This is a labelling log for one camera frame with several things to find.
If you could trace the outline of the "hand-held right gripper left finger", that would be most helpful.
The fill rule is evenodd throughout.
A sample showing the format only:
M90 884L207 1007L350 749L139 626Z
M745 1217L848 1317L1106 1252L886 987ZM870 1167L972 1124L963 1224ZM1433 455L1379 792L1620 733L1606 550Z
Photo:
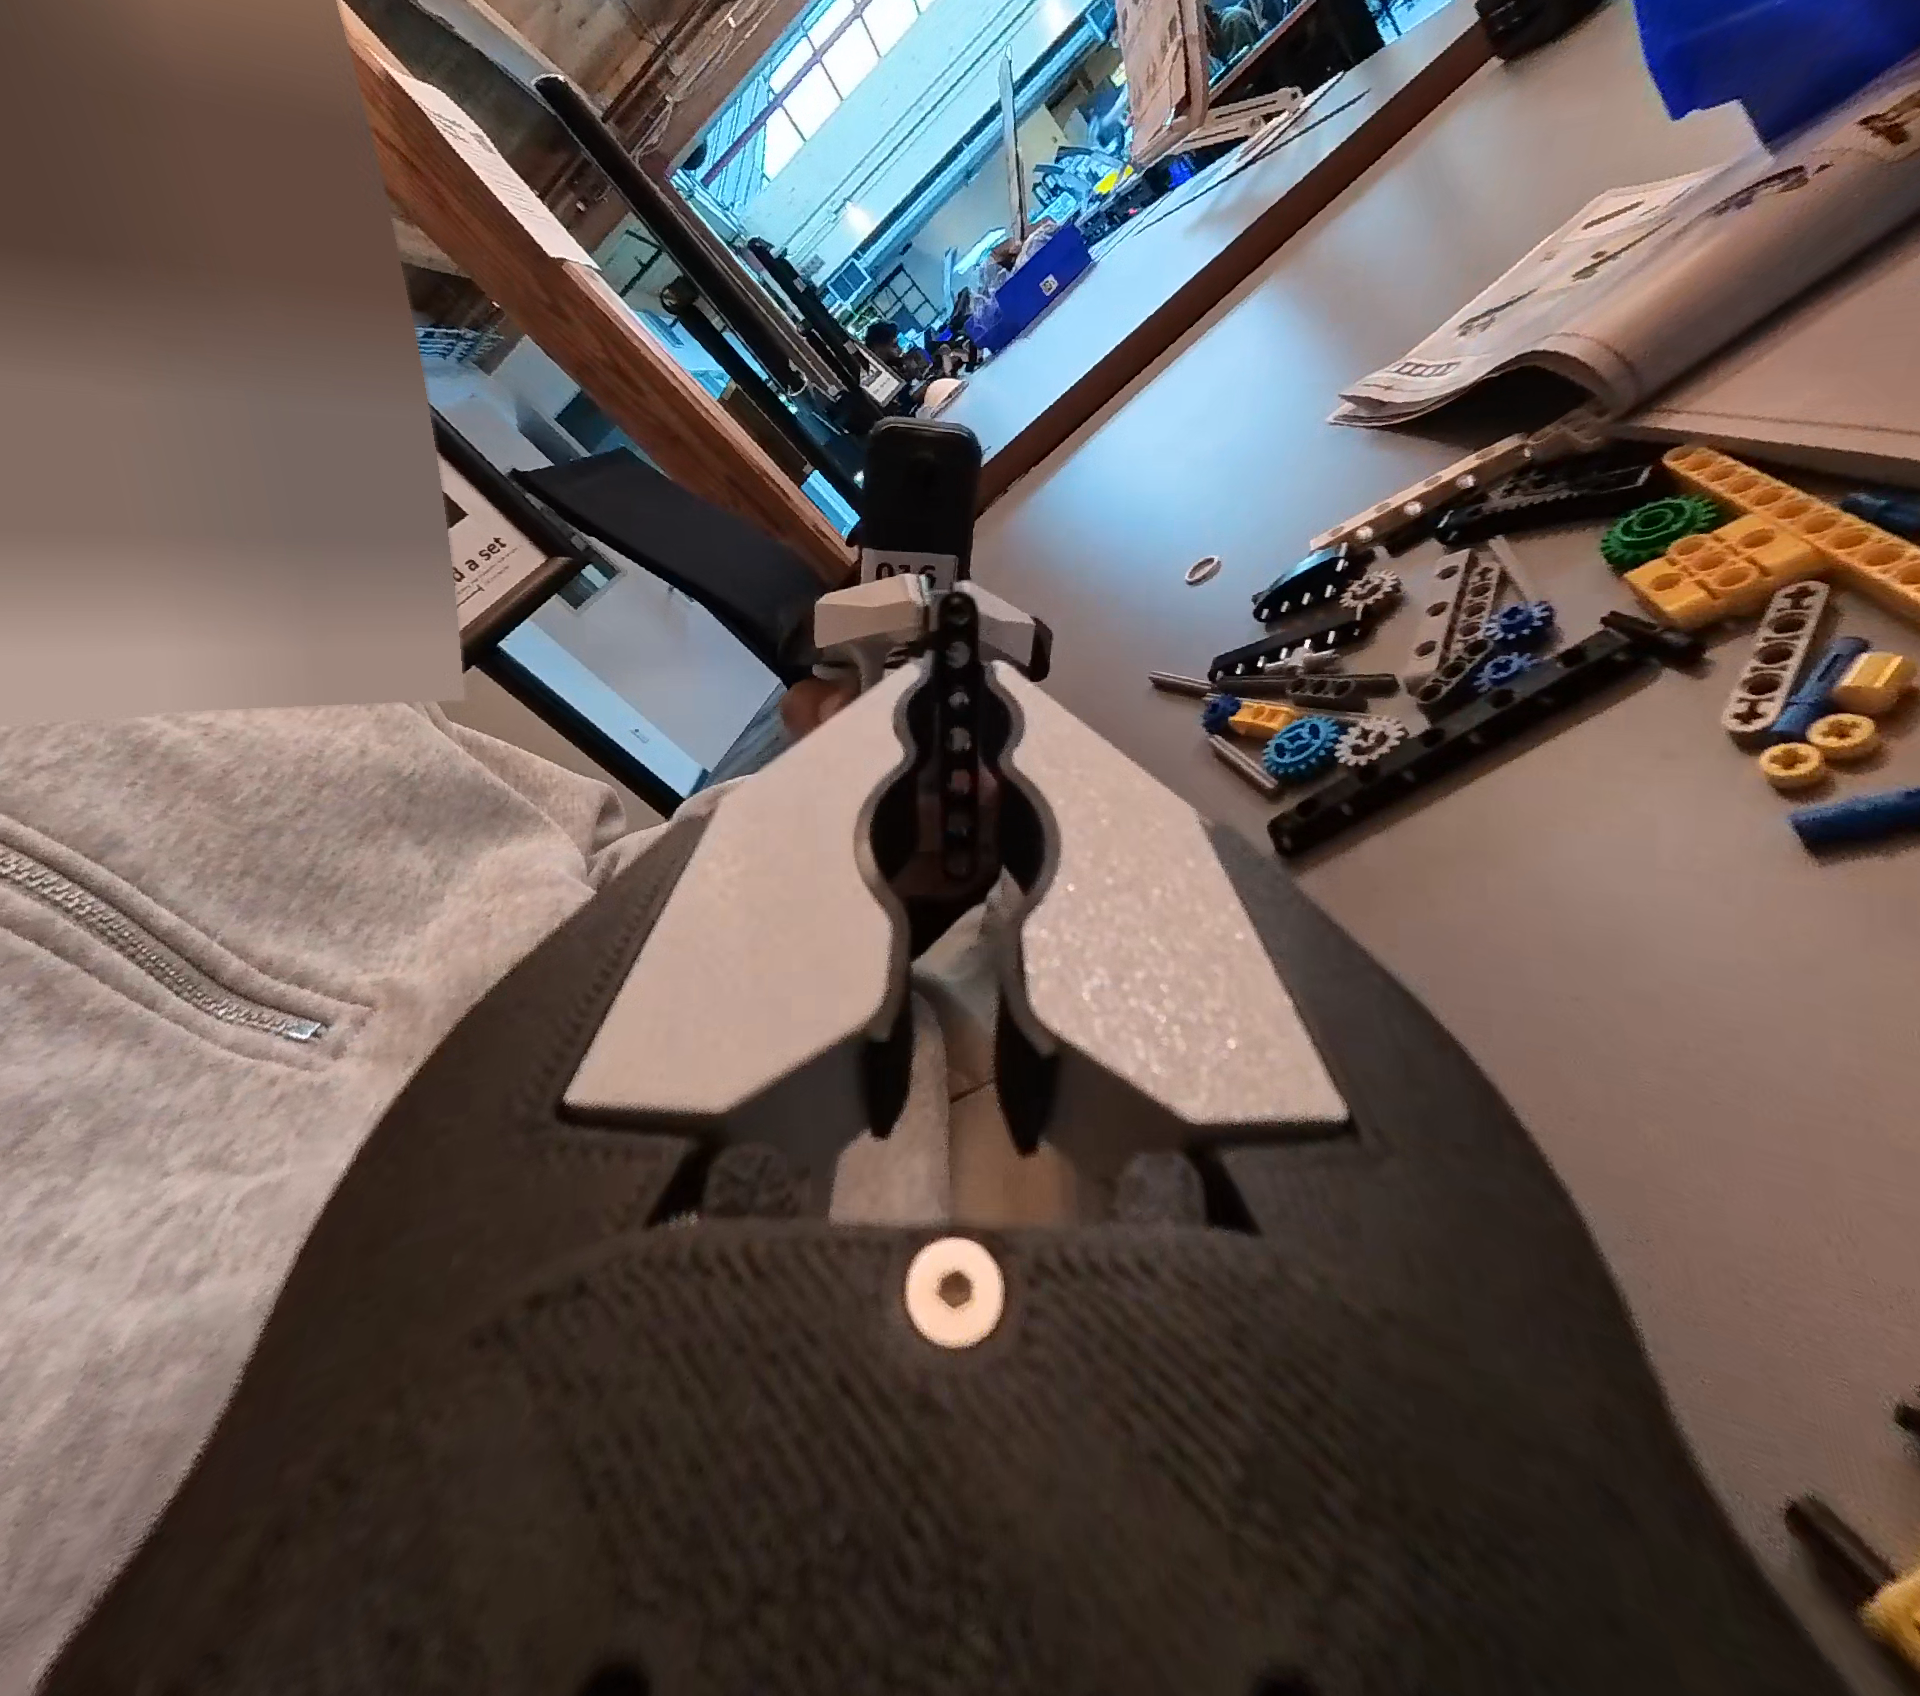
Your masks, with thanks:
M733 781L562 1108L723 1144L887 1135L912 1067L910 928L875 813L905 775L913 661Z

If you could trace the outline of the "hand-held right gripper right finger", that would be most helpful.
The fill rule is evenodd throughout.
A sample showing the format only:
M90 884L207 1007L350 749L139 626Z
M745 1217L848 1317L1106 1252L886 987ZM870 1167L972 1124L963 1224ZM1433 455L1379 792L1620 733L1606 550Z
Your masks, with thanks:
M1350 1106L1208 824L1013 668L990 672L994 1101L1019 1152L1321 1139Z

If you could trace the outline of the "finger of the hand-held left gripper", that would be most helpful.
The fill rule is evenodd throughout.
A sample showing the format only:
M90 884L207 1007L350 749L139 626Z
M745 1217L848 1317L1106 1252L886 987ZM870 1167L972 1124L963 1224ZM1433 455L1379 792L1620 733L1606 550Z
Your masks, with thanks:
M811 611L814 672L881 678L927 632L934 584L925 575L894 575L834 589Z
M977 619L977 644L983 660L997 660L1029 682L1043 682L1052 668L1052 629L980 585L963 585Z

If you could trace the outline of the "black lego beam with holes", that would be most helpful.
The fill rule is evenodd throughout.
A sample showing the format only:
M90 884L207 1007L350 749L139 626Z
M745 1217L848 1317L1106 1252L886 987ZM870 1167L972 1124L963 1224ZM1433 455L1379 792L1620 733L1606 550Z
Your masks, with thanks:
M960 589L934 609L931 722L925 749L923 845L935 896L972 901L997 871L997 790L986 757L986 670L980 608Z

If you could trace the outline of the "person's left forearm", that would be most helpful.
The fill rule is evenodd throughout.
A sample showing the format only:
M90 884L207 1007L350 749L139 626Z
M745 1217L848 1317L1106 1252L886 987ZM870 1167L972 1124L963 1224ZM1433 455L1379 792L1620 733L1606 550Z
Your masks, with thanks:
M709 818L719 801L735 792L742 781L742 778L711 781L709 787L685 799L678 810L660 824L633 828L623 837L611 840L611 845L599 848L589 864L591 888L596 893L609 888L647 851L656 850L658 845L680 840L683 835L690 835L697 824Z

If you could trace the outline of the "medium black lego beam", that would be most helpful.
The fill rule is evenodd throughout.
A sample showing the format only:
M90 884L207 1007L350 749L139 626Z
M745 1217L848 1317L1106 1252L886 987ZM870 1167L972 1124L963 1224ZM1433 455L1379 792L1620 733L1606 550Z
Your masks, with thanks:
M1250 643L1213 655L1206 668L1208 680L1235 682L1306 658L1344 654L1369 636L1363 613L1334 605L1296 611L1261 629L1261 636Z

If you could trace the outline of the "black curved lego piece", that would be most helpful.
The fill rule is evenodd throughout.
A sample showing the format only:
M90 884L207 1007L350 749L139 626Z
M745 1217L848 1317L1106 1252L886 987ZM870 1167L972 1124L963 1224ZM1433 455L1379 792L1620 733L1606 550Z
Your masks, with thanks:
M1301 562L1251 596L1258 624L1279 624L1301 611L1334 605L1373 566L1376 552L1350 542L1332 545Z

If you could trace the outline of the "long black lego beam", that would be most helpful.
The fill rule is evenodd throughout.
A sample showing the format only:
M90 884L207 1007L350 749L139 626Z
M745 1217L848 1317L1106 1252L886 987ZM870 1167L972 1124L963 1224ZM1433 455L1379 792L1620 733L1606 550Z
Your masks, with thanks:
M1512 689L1472 696L1426 726L1376 766L1334 769L1306 796L1269 818L1267 838L1282 861L1301 861L1342 840L1357 826L1402 801L1450 781L1478 763L1493 763L1534 729L1569 717L1608 691L1661 668L1616 633L1596 629L1582 641L1541 654L1543 661Z

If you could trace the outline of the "light grey long lego beam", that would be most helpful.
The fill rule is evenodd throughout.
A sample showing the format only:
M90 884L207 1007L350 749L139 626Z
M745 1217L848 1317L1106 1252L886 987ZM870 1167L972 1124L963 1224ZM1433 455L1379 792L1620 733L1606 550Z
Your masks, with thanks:
M1483 493L1500 482L1500 479L1526 468L1534 456L1534 444L1524 434L1493 442L1389 499L1361 509L1344 524L1308 537L1306 548L1310 555L1388 548L1394 537L1404 536L1410 529L1426 527L1433 516Z

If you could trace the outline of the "dark grey lego liftarm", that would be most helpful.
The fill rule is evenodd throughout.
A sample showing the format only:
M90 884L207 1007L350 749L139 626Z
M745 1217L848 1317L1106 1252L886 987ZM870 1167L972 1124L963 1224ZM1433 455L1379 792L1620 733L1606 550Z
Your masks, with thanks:
M1518 593L1497 542L1441 548L1411 585L1410 647L1400 680L1411 708L1440 717L1450 689L1463 678L1463 661L1483 654L1487 623Z

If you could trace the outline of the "black LEGO beams at left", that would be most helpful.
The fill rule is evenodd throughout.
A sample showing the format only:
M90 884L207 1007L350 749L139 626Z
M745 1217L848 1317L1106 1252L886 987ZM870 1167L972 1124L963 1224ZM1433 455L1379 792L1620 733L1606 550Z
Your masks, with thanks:
M1647 444L1611 446L1503 479L1477 500L1446 509L1431 540L1443 550L1463 550L1500 536L1609 524L1668 489L1656 451Z

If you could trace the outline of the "green lego gear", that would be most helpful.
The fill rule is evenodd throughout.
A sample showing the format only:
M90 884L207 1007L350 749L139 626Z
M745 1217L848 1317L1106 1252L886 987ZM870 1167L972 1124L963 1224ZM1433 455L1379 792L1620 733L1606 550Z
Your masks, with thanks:
M1726 509L1693 491L1666 493L1618 516L1598 540L1608 567L1625 576L1661 557L1685 537L1711 536L1727 522Z

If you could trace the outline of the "blue lego axle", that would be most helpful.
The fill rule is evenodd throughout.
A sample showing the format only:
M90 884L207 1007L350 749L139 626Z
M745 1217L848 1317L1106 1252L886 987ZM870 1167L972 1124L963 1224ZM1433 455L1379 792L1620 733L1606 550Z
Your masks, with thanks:
M1815 853L1878 845L1917 835L1917 806L1920 788L1905 787L1810 806L1794 813L1788 828Z

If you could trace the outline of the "yellow T-shaped lego beam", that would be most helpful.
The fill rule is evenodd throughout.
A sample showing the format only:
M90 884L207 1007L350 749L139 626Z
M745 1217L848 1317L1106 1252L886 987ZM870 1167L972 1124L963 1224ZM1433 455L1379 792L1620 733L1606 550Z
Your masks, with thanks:
M1906 537L1699 444L1661 463L1724 519L1618 576L1656 623L1693 632L1753 619L1788 584L1817 578L1917 624L1917 548Z

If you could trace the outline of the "black office chair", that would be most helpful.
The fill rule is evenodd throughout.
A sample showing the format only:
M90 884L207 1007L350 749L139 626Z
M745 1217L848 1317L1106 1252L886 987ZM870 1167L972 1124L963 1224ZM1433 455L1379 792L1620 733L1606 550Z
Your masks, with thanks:
M781 684L818 661L814 609L829 594L790 547L611 451L507 479L583 537L703 605Z

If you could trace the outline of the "blue bin with plastic bags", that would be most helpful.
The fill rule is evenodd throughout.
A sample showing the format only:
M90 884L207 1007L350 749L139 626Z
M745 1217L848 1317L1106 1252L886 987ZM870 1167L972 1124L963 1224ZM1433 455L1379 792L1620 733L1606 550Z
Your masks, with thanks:
M1043 239L1029 239L1014 268L986 290L970 316L972 345L1002 355L1039 324L1093 266L1093 253L1076 220L1050 226Z

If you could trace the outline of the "slanted black bar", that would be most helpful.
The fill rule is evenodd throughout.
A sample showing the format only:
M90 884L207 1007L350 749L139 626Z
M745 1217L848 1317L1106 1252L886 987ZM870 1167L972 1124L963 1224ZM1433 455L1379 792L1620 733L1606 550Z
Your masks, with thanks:
M533 89L673 264L680 292L670 315L713 361L719 355L707 344L705 330L752 358L771 394L850 437L863 440L899 411L899 381L850 336L819 336L802 316L778 309L673 187L627 155L575 83L549 73L535 77Z

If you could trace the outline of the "framed marker sign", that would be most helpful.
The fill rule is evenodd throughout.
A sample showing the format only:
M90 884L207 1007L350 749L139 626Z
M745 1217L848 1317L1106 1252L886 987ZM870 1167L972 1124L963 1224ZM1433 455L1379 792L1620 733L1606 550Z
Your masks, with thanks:
M440 412L430 412L430 428L455 582L461 667L471 670L589 566L589 542Z

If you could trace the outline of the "person's grey sweatshirt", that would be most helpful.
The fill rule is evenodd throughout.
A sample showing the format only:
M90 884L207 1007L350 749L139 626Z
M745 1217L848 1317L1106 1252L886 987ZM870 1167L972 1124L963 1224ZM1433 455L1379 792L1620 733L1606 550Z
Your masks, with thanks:
M6 727L2 830L2 1683L34 1693L371 1130L649 838L408 704Z

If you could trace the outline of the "white paper notice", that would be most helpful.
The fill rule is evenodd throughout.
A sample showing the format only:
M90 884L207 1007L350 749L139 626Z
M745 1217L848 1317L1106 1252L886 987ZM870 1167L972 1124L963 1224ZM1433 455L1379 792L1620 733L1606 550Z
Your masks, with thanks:
M512 168L488 134L465 110L416 77L397 77L409 98L430 119L445 145L455 152L465 167L486 187L506 214L527 232L541 253L558 262L596 268L596 258L585 249Z

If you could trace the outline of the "open instruction booklet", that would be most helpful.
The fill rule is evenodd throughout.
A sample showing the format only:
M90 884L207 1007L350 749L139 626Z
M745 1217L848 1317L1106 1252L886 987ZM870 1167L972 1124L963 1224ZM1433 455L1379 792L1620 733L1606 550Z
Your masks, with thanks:
M1508 405L1916 486L1916 59L1783 147L1602 192L1329 423Z

